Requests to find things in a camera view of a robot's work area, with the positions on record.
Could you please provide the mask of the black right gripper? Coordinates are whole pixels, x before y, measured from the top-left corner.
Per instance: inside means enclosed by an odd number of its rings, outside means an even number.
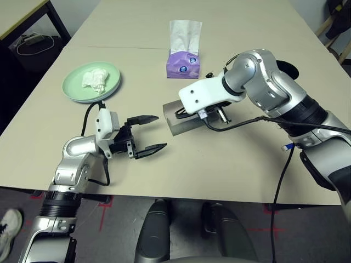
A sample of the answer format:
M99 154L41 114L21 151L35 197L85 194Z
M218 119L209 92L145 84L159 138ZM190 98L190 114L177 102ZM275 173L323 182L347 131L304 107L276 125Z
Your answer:
M209 72L208 74L205 75L206 78L212 78L214 77L212 72ZM214 105L211 105L209 107L207 107L207 111L209 113L216 113L217 116L221 119L221 121L223 123L229 124L231 122L231 120L229 119L229 117L227 116L227 114L224 111L225 107L228 107L231 104L231 102L228 101L224 101L224 102L220 102Z

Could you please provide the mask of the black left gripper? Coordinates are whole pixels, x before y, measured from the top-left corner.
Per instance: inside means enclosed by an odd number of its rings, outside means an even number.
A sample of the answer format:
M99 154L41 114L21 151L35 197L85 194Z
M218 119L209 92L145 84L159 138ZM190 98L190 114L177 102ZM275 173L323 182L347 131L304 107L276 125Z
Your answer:
M158 117L154 115L140 115L127 118L127 123L120 128L119 132L114 137L112 144L109 145L111 153L127 153L129 158L141 159L162 150L167 146L167 143L147 146L144 150L137 152L131 131L132 125L144 125L156 120L158 120Z

